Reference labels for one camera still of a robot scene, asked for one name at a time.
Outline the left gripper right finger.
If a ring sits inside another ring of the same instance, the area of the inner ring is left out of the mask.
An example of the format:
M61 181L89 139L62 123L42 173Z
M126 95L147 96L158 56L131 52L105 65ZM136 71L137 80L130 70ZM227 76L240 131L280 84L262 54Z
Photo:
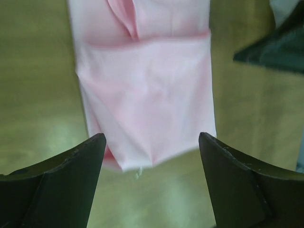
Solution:
M301 228L304 175L238 151L208 133L199 150L218 228Z

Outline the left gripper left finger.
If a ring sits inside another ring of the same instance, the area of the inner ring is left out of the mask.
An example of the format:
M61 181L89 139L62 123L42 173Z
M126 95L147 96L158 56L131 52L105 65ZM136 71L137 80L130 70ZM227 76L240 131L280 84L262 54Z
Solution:
M2 228L85 228L104 158L98 133L37 164L0 176Z

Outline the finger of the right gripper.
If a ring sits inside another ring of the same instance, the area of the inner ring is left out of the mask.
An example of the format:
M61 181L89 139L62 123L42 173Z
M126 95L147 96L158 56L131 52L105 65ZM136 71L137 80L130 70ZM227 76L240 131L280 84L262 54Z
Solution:
M277 27L245 47L233 60L272 69L304 73L304 3L272 2Z

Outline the pink t shirt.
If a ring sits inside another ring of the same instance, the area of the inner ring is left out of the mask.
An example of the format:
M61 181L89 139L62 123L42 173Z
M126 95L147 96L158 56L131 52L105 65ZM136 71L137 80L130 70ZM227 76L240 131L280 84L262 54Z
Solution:
M103 167L154 167L216 135L208 0L70 0L76 74Z

